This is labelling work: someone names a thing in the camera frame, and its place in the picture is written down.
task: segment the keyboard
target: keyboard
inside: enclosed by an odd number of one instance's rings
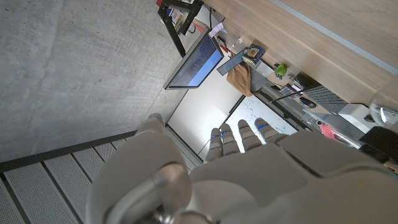
[[[284,86],[282,89],[280,89],[280,93],[283,94],[284,96],[292,94],[294,92],[296,92],[297,90],[295,90],[291,85],[287,84],[286,86]],[[289,96],[289,99],[294,99],[297,97],[300,97],[300,94],[296,94],[293,96]]]
[[[324,86],[312,88],[305,94],[334,115],[337,115],[348,104]]]

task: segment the robot finger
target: robot finger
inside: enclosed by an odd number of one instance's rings
[[[213,128],[213,130],[211,130],[210,147],[205,158],[205,163],[222,157],[222,146],[223,143],[221,142],[221,133],[218,128]]]
[[[238,122],[238,128],[242,137],[245,152],[262,145],[259,138],[254,134],[253,130],[245,120],[242,119]]]
[[[221,125],[221,136],[223,138],[223,153],[224,156],[239,153],[239,147],[235,141],[231,127],[228,124]]]
[[[144,123],[138,128],[136,136],[143,133],[164,134],[164,121],[162,115],[158,113],[149,115]]]
[[[254,125],[259,130],[261,136],[264,138],[265,142],[268,143],[276,143],[287,135],[278,133],[273,127],[271,127],[266,121],[262,118],[257,118],[254,122]]]

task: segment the green object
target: green object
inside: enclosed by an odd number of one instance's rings
[[[279,66],[275,69],[275,74],[278,74],[278,75],[285,75],[285,74],[286,74],[286,71],[287,71],[287,67],[286,67],[284,64],[282,64],[282,65],[279,65]]]

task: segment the computer mouse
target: computer mouse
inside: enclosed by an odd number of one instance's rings
[[[317,107],[317,105],[314,102],[312,102],[311,100],[306,99],[304,97],[300,97],[300,103],[305,108],[311,108],[312,109],[312,108],[316,108]]]

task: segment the perforated metal step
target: perforated metal step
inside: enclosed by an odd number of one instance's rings
[[[31,223],[78,223],[41,164],[10,170],[4,175]]]
[[[101,166],[104,164],[100,156],[93,149],[85,149],[82,151],[74,152],[73,155],[80,163],[91,180],[95,178]]]
[[[95,149],[97,150],[98,154],[104,159],[104,161],[106,161],[112,153],[116,152],[111,143],[96,146]]]
[[[112,144],[115,146],[116,149],[120,149],[120,147],[121,147],[124,143],[126,143],[126,140],[125,140],[125,139],[120,139],[120,140],[117,140],[117,141],[113,141],[113,142],[112,142]]]
[[[12,201],[6,186],[0,181],[0,223],[23,224],[24,220]]]
[[[44,161],[73,208],[85,222],[90,181],[71,154]]]

